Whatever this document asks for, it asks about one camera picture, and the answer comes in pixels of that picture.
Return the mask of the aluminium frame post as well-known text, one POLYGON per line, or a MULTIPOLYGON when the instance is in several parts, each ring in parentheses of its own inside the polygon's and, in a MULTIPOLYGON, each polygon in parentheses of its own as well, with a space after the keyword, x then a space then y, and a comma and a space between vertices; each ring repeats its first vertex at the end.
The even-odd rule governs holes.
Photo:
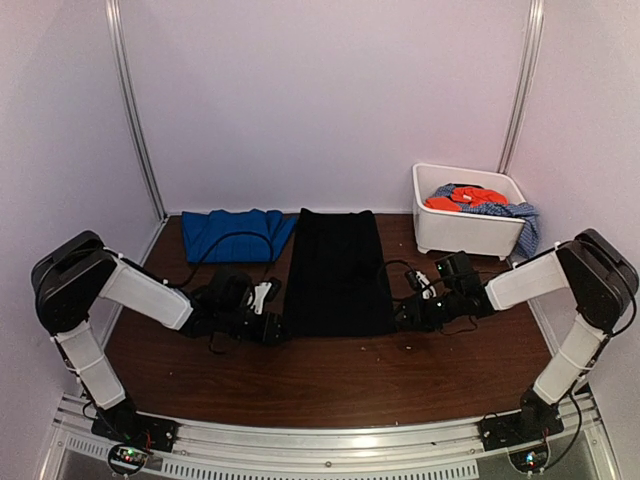
POLYGON ((531 0, 524 31, 518 79, 497 172, 507 174, 523 127, 527 103, 538 64, 545 20, 545 1, 531 0))
POLYGON ((133 78, 126 48, 120 1, 106 0, 105 13, 112 51, 114 54, 116 73, 123 98, 125 116, 134 151, 154 214, 157 220, 162 222, 168 217, 168 214, 166 212, 156 175, 151 163, 136 101, 133 78))

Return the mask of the left aluminium frame post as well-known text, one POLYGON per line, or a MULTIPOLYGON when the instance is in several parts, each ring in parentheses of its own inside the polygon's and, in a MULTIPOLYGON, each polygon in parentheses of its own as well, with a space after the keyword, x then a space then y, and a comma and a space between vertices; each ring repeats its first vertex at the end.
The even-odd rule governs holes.
POLYGON ((162 222, 168 217, 168 214, 166 212, 156 175, 151 163, 136 101, 133 78, 126 48, 120 1, 106 0, 105 13, 112 51, 114 54, 116 73, 123 98, 125 116, 134 151, 154 214, 157 220, 162 222))

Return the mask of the blue checked shirt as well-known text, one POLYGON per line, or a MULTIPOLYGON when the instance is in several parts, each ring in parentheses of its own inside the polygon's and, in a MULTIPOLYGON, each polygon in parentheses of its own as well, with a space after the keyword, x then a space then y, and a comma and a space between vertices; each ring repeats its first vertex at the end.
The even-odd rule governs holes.
POLYGON ((532 258, 539 246, 540 231, 538 226, 538 212, 536 208, 527 203, 511 203, 507 205, 485 205, 475 209, 463 208, 462 212, 476 215, 488 215, 505 218, 520 219, 524 221, 523 229, 516 242, 516 253, 526 259, 532 258))

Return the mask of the blue pleated skirt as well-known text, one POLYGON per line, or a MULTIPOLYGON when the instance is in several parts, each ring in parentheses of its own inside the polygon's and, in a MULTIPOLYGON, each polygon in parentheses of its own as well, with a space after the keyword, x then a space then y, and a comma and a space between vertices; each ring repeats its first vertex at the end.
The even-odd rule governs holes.
POLYGON ((281 255, 297 217, 279 210, 183 212, 181 230, 191 264, 271 263, 281 255))

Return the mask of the orange garment in basket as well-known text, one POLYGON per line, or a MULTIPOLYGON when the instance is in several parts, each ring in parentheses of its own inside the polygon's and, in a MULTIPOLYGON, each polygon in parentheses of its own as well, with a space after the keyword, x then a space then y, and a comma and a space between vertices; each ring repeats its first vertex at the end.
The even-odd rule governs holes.
POLYGON ((507 205, 508 199, 499 192, 482 187, 447 184, 439 187, 424 202, 424 206, 436 210, 462 212, 463 208, 478 208, 485 205, 507 205))

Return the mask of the right aluminium frame post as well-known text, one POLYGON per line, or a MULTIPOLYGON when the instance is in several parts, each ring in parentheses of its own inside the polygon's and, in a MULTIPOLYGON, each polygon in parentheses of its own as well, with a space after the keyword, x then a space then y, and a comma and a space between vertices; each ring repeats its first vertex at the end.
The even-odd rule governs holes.
POLYGON ((518 79, 497 172, 507 174, 523 127, 527 103, 538 64, 545 20, 545 1, 531 0, 524 31, 518 79))

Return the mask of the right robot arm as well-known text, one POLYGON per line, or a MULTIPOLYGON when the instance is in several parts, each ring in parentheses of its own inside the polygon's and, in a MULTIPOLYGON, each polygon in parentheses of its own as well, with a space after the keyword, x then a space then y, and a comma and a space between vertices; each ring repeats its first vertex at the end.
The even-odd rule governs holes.
POLYGON ((398 300, 398 329, 442 332, 460 317, 483 319, 513 307, 563 303, 566 334, 549 363, 526 389, 517 411, 490 414, 478 424, 487 450, 540 440, 562 432, 559 406, 595 367, 607 344, 624 332, 619 321, 636 315, 639 275, 597 230, 573 239, 495 276, 475 269, 464 251, 435 263, 437 278, 411 269, 412 295, 398 300))

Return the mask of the black garment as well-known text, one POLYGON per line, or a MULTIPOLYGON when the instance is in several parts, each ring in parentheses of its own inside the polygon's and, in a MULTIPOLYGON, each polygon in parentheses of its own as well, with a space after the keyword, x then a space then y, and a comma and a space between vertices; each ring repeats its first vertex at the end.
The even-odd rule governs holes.
POLYGON ((373 337, 396 331, 374 214, 303 208, 283 305, 294 337, 373 337))

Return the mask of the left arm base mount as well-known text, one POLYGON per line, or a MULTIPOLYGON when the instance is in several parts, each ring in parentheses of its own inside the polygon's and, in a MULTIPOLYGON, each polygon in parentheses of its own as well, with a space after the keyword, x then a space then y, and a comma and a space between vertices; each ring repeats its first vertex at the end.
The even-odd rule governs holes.
POLYGON ((91 426, 92 434, 115 442, 106 461, 113 473, 124 478, 143 470, 156 453, 171 453, 177 432, 175 421, 131 411, 98 410, 91 426))

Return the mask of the white laundry basket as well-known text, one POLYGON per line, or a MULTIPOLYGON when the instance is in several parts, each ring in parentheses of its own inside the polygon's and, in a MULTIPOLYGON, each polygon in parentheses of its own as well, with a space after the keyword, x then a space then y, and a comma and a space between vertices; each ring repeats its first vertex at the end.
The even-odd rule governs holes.
POLYGON ((525 201, 517 184, 508 176, 481 170, 416 163, 412 167, 413 225, 417 250, 496 256, 515 251, 525 221, 519 218, 432 209, 425 201, 449 183, 477 185, 495 190, 513 204, 525 201))

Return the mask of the front aluminium rail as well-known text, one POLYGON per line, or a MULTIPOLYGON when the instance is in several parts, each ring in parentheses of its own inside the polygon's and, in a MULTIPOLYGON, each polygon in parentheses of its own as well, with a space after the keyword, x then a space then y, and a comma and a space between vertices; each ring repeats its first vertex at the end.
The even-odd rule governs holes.
MULTIPOLYGON (((520 447, 486 450, 481 417, 371 428, 259 428, 171 418, 171 452, 154 451, 131 479, 621 479, 595 399, 575 396, 579 437, 543 474, 511 462, 520 447)), ((122 479, 108 464, 117 443, 93 435, 86 399, 63 394, 35 479, 122 479)))

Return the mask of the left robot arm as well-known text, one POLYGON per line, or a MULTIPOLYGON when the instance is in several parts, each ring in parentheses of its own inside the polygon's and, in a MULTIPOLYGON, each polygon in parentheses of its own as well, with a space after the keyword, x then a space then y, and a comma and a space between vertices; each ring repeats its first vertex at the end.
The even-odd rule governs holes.
POLYGON ((98 422, 123 444, 144 433, 144 417, 124 386, 92 325, 102 303, 130 310, 187 338, 223 334, 261 345, 287 338, 282 316, 268 305, 276 278, 261 282, 221 267, 194 289, 162 279, 85 230, 43 257, 31 271, 36 316, 67 368, 84 388, 98 422))

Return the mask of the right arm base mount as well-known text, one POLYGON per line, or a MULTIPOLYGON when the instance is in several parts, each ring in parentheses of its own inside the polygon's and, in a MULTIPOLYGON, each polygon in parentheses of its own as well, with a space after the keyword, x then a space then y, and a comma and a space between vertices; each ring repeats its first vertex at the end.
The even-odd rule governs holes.
POLYGON ((485 452, 505 450, 511 466, 521 474, 542 473, 551 461, 549 439, 564 431, 557 413, 542 422, 528 418, 524 412, 491 412, 477 422, 485 452))

